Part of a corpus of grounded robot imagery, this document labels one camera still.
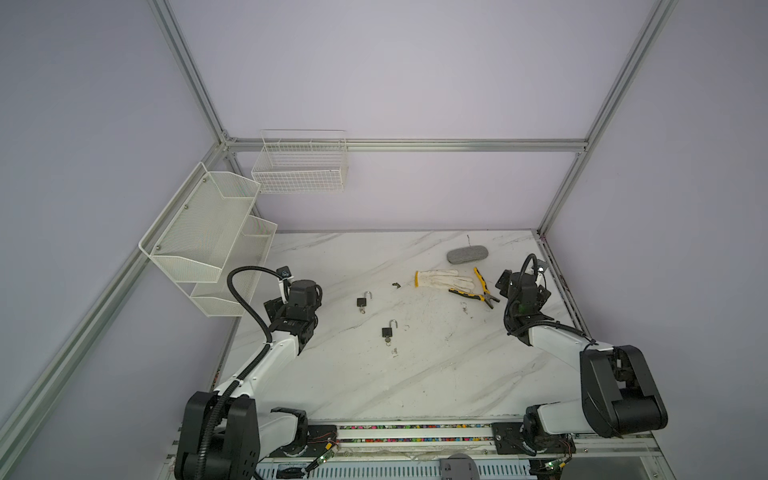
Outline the black padlock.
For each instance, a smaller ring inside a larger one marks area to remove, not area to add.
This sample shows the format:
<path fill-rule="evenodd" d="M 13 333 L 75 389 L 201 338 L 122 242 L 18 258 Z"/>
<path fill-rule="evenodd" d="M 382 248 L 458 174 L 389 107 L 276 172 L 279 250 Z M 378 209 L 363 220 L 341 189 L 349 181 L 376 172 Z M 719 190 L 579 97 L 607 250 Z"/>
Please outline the black padlock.
<path fill-rule="evenodd" d="M 371 291 L 365 291 L 360 297 L 357 298 L 356 304 L 361 314 L 366 313 L 366 307 L 367 307 L 368 301 L 371 299 L 372 299 Z"/>
<path fill-rule="evenodd" d="M 391 319 L 386 327 L 381 330 L 382 338 L 387 346 L 391 344 L 394 330 L 398 327 L 398 322 L 395 319 Z"/>

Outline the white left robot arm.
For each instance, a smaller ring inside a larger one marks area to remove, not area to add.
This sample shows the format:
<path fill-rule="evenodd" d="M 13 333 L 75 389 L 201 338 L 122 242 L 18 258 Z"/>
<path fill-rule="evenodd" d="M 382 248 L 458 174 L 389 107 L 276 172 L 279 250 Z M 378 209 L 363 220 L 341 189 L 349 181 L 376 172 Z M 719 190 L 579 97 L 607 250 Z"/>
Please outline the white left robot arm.
<path fill-rule="evenodd" d="M 266 302 L 265 321 L 235 287 L 240 273 L 262 272 L 278 279 L 280 296 Z M 255 479 L 257 464 L 274 452 L 302 453 L 309 439 L 303 410 L 257 401 L 282 371 L 303 352 L 319 323 L 323 291 L 312 280 L 295 280 L 287 266 L 270 270 L 243 266 L 226 279 L 229 292 L 256 320 L 265 342 L 229 380 L 187 401 L 176 453 L 176 479 Z"/>

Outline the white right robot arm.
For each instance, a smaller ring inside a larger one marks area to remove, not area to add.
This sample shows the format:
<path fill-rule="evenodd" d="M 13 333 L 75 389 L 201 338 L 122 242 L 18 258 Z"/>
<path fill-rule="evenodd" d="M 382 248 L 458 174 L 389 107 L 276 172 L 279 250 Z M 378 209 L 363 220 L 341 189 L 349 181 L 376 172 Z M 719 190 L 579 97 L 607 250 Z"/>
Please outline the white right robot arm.
<path fill-rule="evenodd" d="M 644 354 L 614 346 L 543 313 L 550 292 L 536 273 L 505 270 L 496 282 L 507 304 L 507 334 L 542 350 L 576 371 L 576 400 L 533 405 L 521 427 L 523 448 L 535 455 L 550 440 L 571 434 L 604 438 L 661 430 L 669 416 Z"/>

